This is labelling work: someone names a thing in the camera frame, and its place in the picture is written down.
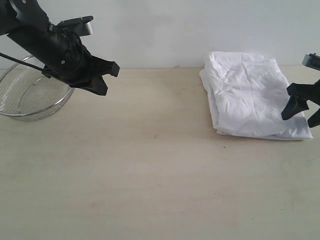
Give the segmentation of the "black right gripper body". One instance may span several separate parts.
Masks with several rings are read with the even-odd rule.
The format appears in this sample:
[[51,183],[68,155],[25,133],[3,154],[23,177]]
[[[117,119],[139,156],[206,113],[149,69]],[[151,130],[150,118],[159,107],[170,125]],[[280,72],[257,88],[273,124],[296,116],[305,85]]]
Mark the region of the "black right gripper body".
[[[318,80],[314,85],[313,85],[313,93],[310,98],[310,101],[317,104],[318,106],[320,105],[320,81]],[[308,126],[310,128],[314,128],[320,125],[320,109],[318,109],[307,121]]]

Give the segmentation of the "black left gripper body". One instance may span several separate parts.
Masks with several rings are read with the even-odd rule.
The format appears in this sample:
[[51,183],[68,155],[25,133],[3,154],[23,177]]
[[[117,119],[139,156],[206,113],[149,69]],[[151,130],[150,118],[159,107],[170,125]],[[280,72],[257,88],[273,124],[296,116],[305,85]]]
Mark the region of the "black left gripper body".
[[92,55],[82,44],[80,37],[75,32],[60,32],[63,41],[60,41],[63,56],[58,63],[46,63],[42,73],[47,77],[56,79],[71,85],[84,82],[90,77]]

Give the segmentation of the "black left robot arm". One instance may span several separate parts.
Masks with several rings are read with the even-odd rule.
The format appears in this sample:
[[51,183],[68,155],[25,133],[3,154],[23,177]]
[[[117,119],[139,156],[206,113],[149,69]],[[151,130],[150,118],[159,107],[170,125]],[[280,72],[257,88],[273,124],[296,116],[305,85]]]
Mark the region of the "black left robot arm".
[[93,19],[88,15],[53,24],[36,0],[0,2],[0,34],[43,63],[38,70],[44,76],[105,96],[108,86],[103,76],[117,77],[120,67],[93,56],[83,45],[81,37],[92,34]]

